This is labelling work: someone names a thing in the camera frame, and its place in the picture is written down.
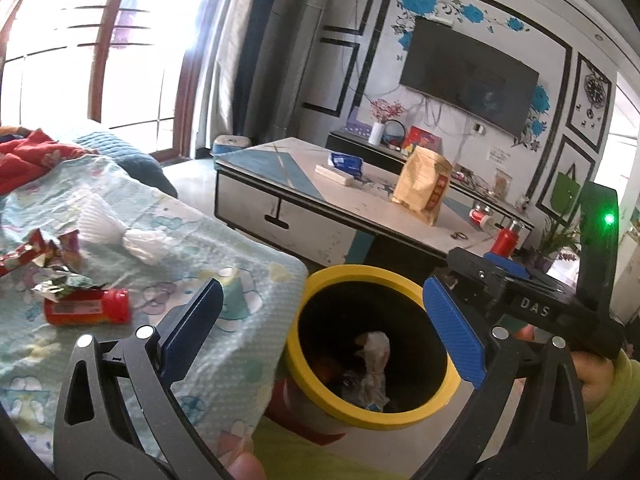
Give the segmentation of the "right hand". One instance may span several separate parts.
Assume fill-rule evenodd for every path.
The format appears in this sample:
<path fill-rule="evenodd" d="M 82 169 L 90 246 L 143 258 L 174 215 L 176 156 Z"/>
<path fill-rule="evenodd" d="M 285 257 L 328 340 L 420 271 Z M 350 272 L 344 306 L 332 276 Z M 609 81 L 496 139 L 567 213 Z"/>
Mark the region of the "right hand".
<path fill-rule="evenodd" d="M 614 378 L 614 363 L 595 354 L 572 351 L 573 364 L 582 385 L 582 400 L 587 414 L 594 412 L 610 392 Z"/>

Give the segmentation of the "left hand thumb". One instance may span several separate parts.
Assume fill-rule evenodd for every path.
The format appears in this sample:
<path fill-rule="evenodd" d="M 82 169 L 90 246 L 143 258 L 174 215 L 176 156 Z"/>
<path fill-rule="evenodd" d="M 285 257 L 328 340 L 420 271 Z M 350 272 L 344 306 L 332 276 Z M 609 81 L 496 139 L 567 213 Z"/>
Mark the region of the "left hand thumb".
<path fill-rule="evenodd" d="M 262 463 L 250 451 L 242 452 L 229 464 L 228 471 L 235 480 L 267 480 Z"/>

